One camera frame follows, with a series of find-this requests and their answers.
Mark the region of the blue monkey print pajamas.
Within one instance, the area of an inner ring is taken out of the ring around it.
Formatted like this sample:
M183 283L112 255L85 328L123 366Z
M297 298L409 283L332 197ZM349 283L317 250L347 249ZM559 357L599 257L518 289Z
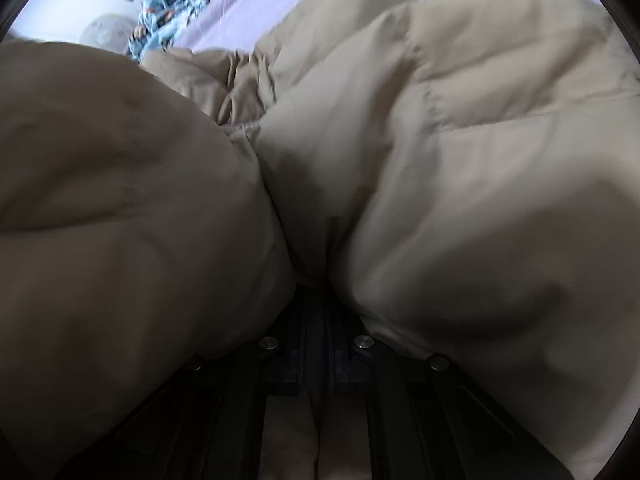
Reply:
M138 22L128 40L129 56L140 63L152 50L170 48L210 0L142 0Z

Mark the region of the beige puffer jacket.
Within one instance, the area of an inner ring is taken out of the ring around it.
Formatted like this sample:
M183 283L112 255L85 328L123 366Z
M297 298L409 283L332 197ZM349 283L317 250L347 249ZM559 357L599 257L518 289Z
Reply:
M264 410L257 336L306 390ZM330 353L400 351L350 410ZM1 46L6 479L634 479L639 62L591 0Z

